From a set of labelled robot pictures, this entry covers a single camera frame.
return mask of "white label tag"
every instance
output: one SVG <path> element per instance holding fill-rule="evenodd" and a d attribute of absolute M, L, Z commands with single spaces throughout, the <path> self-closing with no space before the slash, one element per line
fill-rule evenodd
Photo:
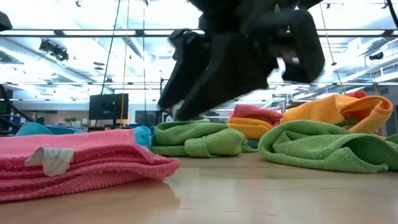
<path fill-rule="evenodd" d="M 53 177 L 67 171 L 74 153 L 74 149 L 40 147 L 25 160 L 25 166 L 43 166 L 44 174 Z"/>

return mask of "black monitor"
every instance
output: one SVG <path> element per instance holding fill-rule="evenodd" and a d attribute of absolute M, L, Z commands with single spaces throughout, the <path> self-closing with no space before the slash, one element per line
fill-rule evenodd
<path fill-rule="evenodd" d="M 128 119 L 129 95 L 125 93 L 124 99 L 122 96 L 123 94 L 90 96 L 88 119 L 120 119 L 122 113 L 122 104 L 124 105 L 122 119 Z"/>

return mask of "folded pink towel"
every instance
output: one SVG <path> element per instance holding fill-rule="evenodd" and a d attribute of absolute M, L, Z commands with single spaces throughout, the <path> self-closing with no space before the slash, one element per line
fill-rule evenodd
<path fill-rule="evenodd" d="M 270 109 L 256 106 L 256 105 L 236 105 L 233 113 L 229 114 L 230 118 L 251 118 L 259 119 L 261 121 L 268 122 L 273 126 L 277 126 L 283 116 Z"/>
<path fill-rule="evenodd" d="M 41 166 L 25 167 L 25 160 L 39 147 L 73 148 L 66 173 L 47 177 Z M 178 167 L 178 160 L 156 156 L 135 144 L 132 129 L 0 138 L 0 202 L 163 179 Z"/>

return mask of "table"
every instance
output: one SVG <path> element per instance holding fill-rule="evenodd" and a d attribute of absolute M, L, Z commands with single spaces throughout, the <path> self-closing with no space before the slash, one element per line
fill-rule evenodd
<path fill-rule="evenodd" d="M 9 223 L 398 223 L 398 173 L 283 166 L 260 153 L 181 158 L 164 180 L 0 204 Z"/>

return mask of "ceiling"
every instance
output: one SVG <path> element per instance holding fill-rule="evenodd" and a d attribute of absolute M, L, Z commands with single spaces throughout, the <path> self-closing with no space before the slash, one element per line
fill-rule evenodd
<path fill-rule="evenodd" d="M 169 34 L 171 29 L 196 29 L 201 14 L 185 0 L 152 0 L 148 7 L 142 0 L 130 0 L 127 7 L 128 2 L 121 0 L 117 29 Z M 346 83 L 346 91 L 370 86 L 378 78 L 377 82 L 393 82 L 398 77 L 395 39 L 355 37 L 395 29 L 388 8 L 383 7 L 383 0 L 324 0 L 320 6 L 314 6 L 310 13 L 318 33 L 329 35 L 329 38 L 320 38 L 326 57 L 324 74 L 314 85 L 288 85 L 282 83 L 284 65 L 279 61 L 280 70 L 268 78 L 271 83 L 268 90 L 254 91 L 240 99 L 321 98 L 343 90 L 336 85 L 339 77 Z M 14 34 L 22 34 L 15 37 L 5 32 L 0 38 L 0 83 L 11 82 L 8 88 L 25 93 L 20 94 L 20 99 L 86 100 L 101 92 L 106 66 L 102 66 L 104 70 L 96 70 L 93 64 L 101 62 L 108 64 L 106 78 L 113 81 L 106 83 L 105 93 L 121 92 L 124 82 L 124 92 L 134 95 L 131 99 L 153 103 L 159 98 L 160 79 L 167 79 L 175 65 L 171 59 L 174 48 L 166 37 L 115 37 L 110 48 L 112 38 L 102 37 L 101 32 L 109 33 L 113 29 L 117 8 L 118 0 L 80 0 L 77 3 L 76 0 L 13 0 L 0 5 L 0 11 L 9 16 L 16 29 Z M 66 37 L 40 37 L 52 30 L 64 30 Z M 88 37 L 67 37 L 72 33 Z M 70 59 L 57 63 L 52 56 L 44 55 L 39 50 L 42 39 L 65 47 Z M 368 58 L 381 50 L 384 52 L 382 60 Z"/>

